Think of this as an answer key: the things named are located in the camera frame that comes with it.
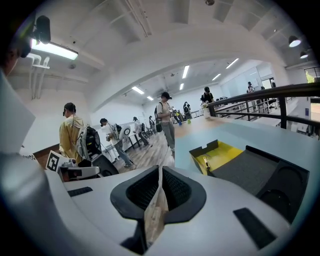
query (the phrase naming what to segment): desk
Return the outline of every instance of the desk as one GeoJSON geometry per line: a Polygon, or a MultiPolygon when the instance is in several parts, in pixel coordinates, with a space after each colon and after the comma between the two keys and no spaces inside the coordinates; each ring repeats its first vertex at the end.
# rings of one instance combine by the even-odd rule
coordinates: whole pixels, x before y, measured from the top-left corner
{"type": "Polygon", "coordinates": [[[298,227],[319,192],[320,141],[279,127],[230,118],[199,117],[191,124],[174,125],[175,167],[199,173],[189,151],[219,140],[240,150],[246,145],[265,151],[309,171],[305,194],[293,221],[298,227]]]}

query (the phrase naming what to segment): metal railing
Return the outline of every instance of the metal railing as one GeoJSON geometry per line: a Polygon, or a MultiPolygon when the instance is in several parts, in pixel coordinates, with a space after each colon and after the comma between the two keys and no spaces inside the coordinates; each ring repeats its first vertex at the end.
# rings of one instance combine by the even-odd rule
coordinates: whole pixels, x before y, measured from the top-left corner
{"type": "Polygon", "coordinates": [[[242,94],[239,96],[235,96],[235,97],[212,102],[208,105],[208,108],[210,111],[210,115],[212,117],[216,117],[217,114],[225,115],[225,116],[239,115],[241,117],[248,116],[249,121],[250,121],[251,117],[264,117],[264,118],[279,119],[281,121],[281,128],[283,128],[283,129],[287,128],[287,121],[297,122],[297,123],[306,124],[306,125],[320,128],[320,122],[318,122],[318,121],[287,115],[286,101],[287,101],[287,98],[291,98],[291,97],[320,97],[320,82],[302,83],[302,84],[287,85],[287,86],[281,86],[281,87],[270,88],[270,89],[265,89],[265,90],[259,90],[256,92],[242,94]],[[279,107],[280,107],[280,115],[279,114],[250,112],[250,108],[252,108],[254,106],[249,106],[248,105],[249,101],[267,100],[269,98],[278,99],[279,107]],[[220,110],[215,110],[215,107],[217,107],[219,105],[229,104],[229,103],[239,103],[239,104],[232,105],[230,107],[226,107],[221,110],[226,110],[228,108],[234,108],[236,106],[246,104],[247,112],[241,112],[244,109],[242,109],[241,111],[240,110],[236,111],[236,112],[221,112],[220,110]]]}

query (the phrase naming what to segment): white wall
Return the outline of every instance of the white wall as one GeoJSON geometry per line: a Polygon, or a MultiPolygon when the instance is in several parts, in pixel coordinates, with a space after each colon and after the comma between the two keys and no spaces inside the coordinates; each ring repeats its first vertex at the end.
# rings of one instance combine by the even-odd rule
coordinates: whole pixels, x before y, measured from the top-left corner
{"type": "MultiPolygon", "coordinates": [[[[90,114],[90,118],[92,120],[92,125],[94,128],[98,131],[98,134],[100,136],[100,141],[104,147],[108,147],[111,145],[110,142],[106,141],[106,134],[100,127],[100,119],[105,118],[111,123],[116,123],[118,125],[132,123],[131,126],[131,135],[133,135],[133,118],[137,117],[139,118],[140,122],[146,122],[144,118],[144,109],[142,105],[128,103],[122,100],[114,99],[113,101],[110,101],[103,107],[101,107],[99,110],[97,110],[94,113],[90,114]]],[[[135,139],[135,136],[130,136],[130,139],[132,143],[136,143],[137,140],[135,139]]],[[[129,147],[131,147],[131,144],[129,142],[123,142],[123,149],[126,150],[129,147]]]]}
{"type": "Polygon", "coordinates": [[[143,111],[141,105],[115,99],[98,109],[96,112],[91,113],[90,118],[93,126],[100,125],[101,118],[121,125],[133,122],[134,117],[142,117],[143,111]]]}
{"type": "Polygon", "coordinates": [[[308,82],[303,68],[289,69],[286,73],[289,77],[290,84],[292,85],[306,84],[308,82]]]}
{"type": "MultiPolygon", "coordinates": [[[[170,99],[168,102],[170,106],[173,106],[175,109],[180,110],[181,113],[184,113],[183,106],[185,102],[188,102],[190,104],[191,112],[200,110],[201,108],[200,105],[202,103],[200,98],[201,98],[201,95],[204,94],[205,92],[204,88],[205,86],[194,89],[194,90],[182,92],[179,94],[170,95],[172,96],[172,99],[170,99]]],[[[218,85],[209,86],[209,88],[210,88],[210,92],[213,95],[214,100],[222,96],[226,96],[224,95],[222,89],[218,85]]],[[[152,116],[152,118],[155,118],[155,108],[159,101],[160,99],[154,99],[150,103],[143,105],[145,116],[147,118],[149,118],[149,116],[152,116]]]]}
{"type": "Polygon", "coordinates": [[[266,80],[273,77],[271,64],[268,62],[263,62],[260,65],[256,66],[256,69],[259,73],[261,80],[266,80]]]}
{"type": "Polygon", "coordinates": [[[27,133],[23,145],[32,153],[59,143],[59,128],[64,121],[64,105],[72,102],[76,114],[90,123],[88,106],[82,92],[44,89],[40,99],[31,100],[29,89],[17,89],[24,105],[35,115],[35,121],[27,133]]]}

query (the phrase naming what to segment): wooden floor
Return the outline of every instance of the wooden floor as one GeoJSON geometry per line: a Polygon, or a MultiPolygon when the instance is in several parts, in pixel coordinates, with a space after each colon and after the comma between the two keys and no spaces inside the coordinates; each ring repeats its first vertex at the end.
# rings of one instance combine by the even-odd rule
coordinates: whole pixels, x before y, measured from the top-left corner
{"type": "MultiPolygon", "coordinates": [[[[140,142],[140,147],[135,144],[134,148],[130,147],[126,152],[129,155],[129,158],[134,162],[136,169],[161,164],[164,166],[175,166],[172,151],[168,147],[163,132],[153,134],[148,141],[150,145],[144,146],[143,143],[140,142]]],[[[131,171],[130,169],[125,168],[124,165],[125,162],[121,158],[114,163],[114,166],[119,173],[131,171]]]]}

